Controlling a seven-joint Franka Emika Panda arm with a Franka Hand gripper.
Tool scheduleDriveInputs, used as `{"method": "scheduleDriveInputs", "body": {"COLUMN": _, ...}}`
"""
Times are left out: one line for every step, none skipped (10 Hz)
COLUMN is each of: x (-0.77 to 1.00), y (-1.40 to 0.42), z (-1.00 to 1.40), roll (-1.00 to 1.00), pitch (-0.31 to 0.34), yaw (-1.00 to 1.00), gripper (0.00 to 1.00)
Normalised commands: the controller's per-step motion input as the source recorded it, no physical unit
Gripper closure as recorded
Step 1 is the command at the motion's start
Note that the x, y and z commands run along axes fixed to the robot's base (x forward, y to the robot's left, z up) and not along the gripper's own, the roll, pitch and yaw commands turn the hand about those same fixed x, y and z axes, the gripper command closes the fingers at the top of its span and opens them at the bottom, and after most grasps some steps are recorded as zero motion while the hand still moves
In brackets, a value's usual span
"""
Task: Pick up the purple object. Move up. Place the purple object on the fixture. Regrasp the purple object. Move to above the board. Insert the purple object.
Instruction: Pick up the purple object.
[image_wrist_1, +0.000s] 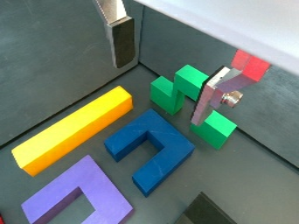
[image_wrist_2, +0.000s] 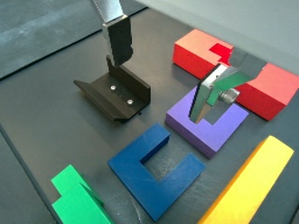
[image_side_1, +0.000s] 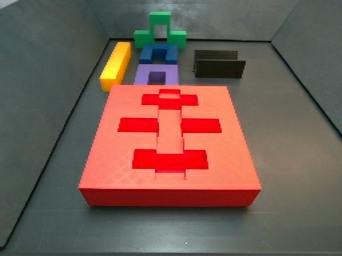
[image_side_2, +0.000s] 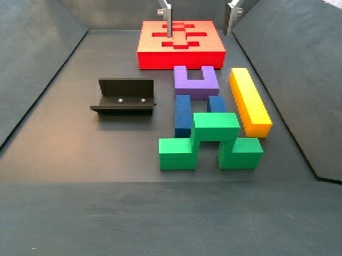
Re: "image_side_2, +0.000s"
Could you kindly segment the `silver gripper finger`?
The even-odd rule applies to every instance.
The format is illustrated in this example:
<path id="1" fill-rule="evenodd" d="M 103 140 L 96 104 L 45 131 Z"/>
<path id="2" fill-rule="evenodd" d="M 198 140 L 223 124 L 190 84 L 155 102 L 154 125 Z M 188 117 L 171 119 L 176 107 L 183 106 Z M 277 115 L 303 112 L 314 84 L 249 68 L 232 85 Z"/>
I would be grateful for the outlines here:
<path id="1" fill-rule="evenodd" d="M 238 17 L 243 13 L 242 8 L 243 0 L 231 0 L 226 4 L 224 9 L 224 21 L 223 21 L 223 34 L 228 35 L 232 29 L 234 21 L 238 19 Z"/>
<path id="2" fill-rule="evenodd" d="M 167 37 L 172 37 L 172 6 L 167 0 L 158 0 L 160 8 L 158 9 L 158 15 L 163 17 L 167 22 Z"/>

